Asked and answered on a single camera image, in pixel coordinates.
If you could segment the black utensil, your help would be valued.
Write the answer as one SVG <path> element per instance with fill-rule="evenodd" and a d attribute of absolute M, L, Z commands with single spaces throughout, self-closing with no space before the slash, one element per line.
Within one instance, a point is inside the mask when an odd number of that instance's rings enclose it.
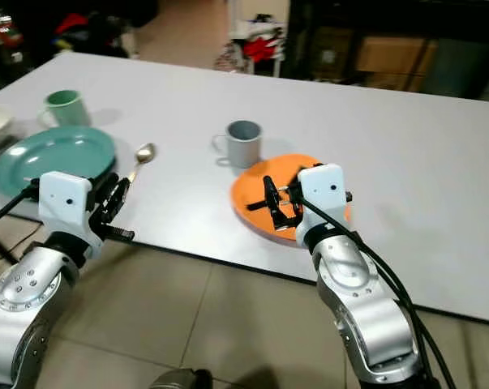
<path fill-rule="evenodd" d="M 299 166 L 298 169 L 295 171 L 295 173 L 292 175 L 290 182 L 299 182 L 298 175 L 304 169 L 307 169 L 307 167 L 306 166 Z M 281 186 L 278 186 L 278 189 L 280 189 L 280 197 L 281 197 L 281 200 L 286 200 L 285 199 L 285 194 L 281 192 Z M 258 201 L 258 203 L 249 203 L 249 204 L 247 204 L 247 210 L 248 211 L 258 211 L 261 208 L 264 208 L 265 207 L 264 199 Z"/>

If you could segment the orange plate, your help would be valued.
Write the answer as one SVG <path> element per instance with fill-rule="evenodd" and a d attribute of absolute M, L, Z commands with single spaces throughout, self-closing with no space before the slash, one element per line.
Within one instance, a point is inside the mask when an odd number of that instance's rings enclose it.
<path fill-rule="evenodd" d="M 307 210 L 317 212 L 327 222 L 315 226 L 313 229 L 308 229 L 303 236 L 297 236 L 296 229 L 275 231 L 273 229 L 271 214 L 266 207 L 258 211 L 247 210 L 247 204 L 258 203 L 258 201 L 264 199 L 263 177 L 265 175 L 270 175 L 275 185 L 284 186 L 291 181 L 292 175 L 299 166 L 310 168 L 316 165 L 327 164 L 319 162 L 317 159 L 312 158 L 312 156 L 303 155 L 303 153 L 288 153 L 288 155 L 274 156 L 274 158 L 260 160 L 254 166 L 248 168 L 247 171 L 241 173 L 237 177 L 236 182 L 230 186 L 230 203 L 232 203 L 234 214 L 245 224 L 251 226 L 252 229 L 259 231 L 259 233 L 265 233 L 266 236 L 270 237 L 292 238 L 299 245 L 310 249 L 325 240 L 325 238 L 345 236 L 344 225 L 341 225 L 337 220 L 329 217 L 329 215 L 324 214 L 324 212 L 317 210 L 315 205 L 309 204 L 304 199 L 301 201 L 306 205 Z M 348 201 L 345 218 L 349 222 L 352 195 L 348 190 L 345 190 L 345 196 L 347 196 L 345 200 Z M 281 200 L 280 208 L 289 217 L 293 215 L 292 208 L 286 203 L 286 200 Z"/>

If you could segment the gold spoon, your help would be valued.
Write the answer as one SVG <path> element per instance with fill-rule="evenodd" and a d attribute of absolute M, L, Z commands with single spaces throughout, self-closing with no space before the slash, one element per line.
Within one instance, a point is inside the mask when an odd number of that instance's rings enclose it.
<path fill-rule="evenodd" d="M 148 142 L 144 145 L 141 145 L 140 148 L 137 148 L 137 151 L 134 153 L 135 164 L 127 177 L 130 184 L 133 184 L 133 182 L 135 182 L 135 179 L 137 178 L 137 175 L 141 168 L 143 168 L 148 163 L 151 163 L 152 160 L 156 158 L 156 155 L 157 146 L 152 142 Z"/>

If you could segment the grey mug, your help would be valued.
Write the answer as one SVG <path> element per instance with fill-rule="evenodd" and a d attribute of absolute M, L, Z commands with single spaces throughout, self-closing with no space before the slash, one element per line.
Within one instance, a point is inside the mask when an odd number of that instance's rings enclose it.
<path fill-rule="evenodd" d="M 219 166 L 248 169 L 260 162 L 260 140 L 263 129 L 251 120 L 236 120 L 230 123 L 225 133 L 215 135 L 211 145 L 221 154 L 216 160 Z"/>

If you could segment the teal plate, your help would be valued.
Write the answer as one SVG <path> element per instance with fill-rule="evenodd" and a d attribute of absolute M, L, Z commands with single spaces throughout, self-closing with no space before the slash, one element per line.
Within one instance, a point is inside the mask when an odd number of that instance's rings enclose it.
<path fill-rule="evenodd" d="M 18 195 L 33 178 L 51 171 L 93 179 L 117 160 L 112 138 L 96 127 L 51 127 L 11 145 L 0 155 L 0 193 Z"/>

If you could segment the green mug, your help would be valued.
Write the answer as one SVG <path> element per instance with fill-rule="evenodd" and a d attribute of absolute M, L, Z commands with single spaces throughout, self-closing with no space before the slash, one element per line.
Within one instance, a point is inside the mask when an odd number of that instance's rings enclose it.
<path fill-rule="evenodd" d="M 91 126 L 84 97 L 77 90 L 56 90 L 45 97 L 45 108 L 37 115 L 41 126 Z"/>

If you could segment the patterned bag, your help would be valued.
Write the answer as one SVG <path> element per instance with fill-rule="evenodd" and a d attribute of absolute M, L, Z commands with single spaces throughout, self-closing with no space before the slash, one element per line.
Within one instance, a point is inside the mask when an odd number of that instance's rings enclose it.
<path fill-rule="evenodd" d="M 247 59 L 237 42 L 226 42 L 213 63 L 213 70 L 225 73 L 246 73 Z"/>

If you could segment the red cloth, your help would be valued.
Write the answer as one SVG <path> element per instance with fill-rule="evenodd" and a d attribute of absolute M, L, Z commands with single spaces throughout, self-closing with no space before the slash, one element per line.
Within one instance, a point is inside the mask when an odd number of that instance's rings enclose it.
<path fill-rule="evenodd" d="M 280 60 L 284 57 L 284 40 L 278 36 L 254 36 L 242 45 L 242 52 L 252 62 Z"/>

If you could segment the small dark cardboard box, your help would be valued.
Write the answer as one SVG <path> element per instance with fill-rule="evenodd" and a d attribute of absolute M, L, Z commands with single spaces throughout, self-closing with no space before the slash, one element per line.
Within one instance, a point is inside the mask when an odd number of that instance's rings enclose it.
<path fill-rule="evenodd" d="M 319 80 L 336 80 L 343 77 L 347 64 L 353 30 L 321 26 L 311 42 L 311 75 Z"/>

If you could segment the grey robot leg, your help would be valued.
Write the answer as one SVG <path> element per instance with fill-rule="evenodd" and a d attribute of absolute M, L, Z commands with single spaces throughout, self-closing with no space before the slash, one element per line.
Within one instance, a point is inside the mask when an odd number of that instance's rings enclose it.
<path fill-rule="evenodd" d="M 160 374 L 148 389 L 213 389 L 210 370 L 204 368 L 177 368 Z"/>

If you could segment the red and black clothes pile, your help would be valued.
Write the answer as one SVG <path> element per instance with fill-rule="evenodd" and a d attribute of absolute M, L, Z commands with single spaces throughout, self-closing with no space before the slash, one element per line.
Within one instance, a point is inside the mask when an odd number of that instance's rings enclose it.
<path fill-rule="evenodd" d="M 58 51 L 118 57 L 119 48 L 114 45 L 114 38 L 118 36 L 117 26 L 106 16 L 96 12 L 89 16 L 70 12 L 55 28 L 51 44 Z"/>

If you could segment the white rack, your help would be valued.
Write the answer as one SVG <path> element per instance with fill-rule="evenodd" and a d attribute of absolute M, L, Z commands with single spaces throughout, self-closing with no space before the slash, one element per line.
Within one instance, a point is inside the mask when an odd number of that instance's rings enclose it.
<path fill-rule="evenodd" d="M 242 51 L 242 45 L 254 36 L 278 36 L 282 42 L 282 59 L 252 62 L 247 59 L 247 74 L 256 75 L 262 68 L 267 68 L 271 77 L 280 78 L 286 60 L 285 45 L 288 38 L 288 23 L 278 21 L 275 15 L 256 12 L 253 16 L 244 16 L 240 8 L 247 0 L 225 0 L 228 7 L 228 42 L 237 42 Z"/>

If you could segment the large brown cardboard box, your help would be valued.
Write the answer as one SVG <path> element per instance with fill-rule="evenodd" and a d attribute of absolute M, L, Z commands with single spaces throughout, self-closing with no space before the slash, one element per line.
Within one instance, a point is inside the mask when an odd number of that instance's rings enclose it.
<path fill-rule="evenodd" d="M 355 70 L 366 73 L 428 73 L 438 41 L 418 37 L 366 36 L 358 51 Z"/>

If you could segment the red printed packet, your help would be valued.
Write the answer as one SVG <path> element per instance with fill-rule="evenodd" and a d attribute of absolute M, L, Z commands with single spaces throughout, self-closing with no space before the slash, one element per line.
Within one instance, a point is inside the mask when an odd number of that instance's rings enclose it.
<path fill-rule="evenodd" d="M 13 18 L 0 7 L 0 48 L 2 52 L 6 53 L 7 62 L 24 63 L 23 44 L 24 36 L 20 29 L 15 26 Z"/>

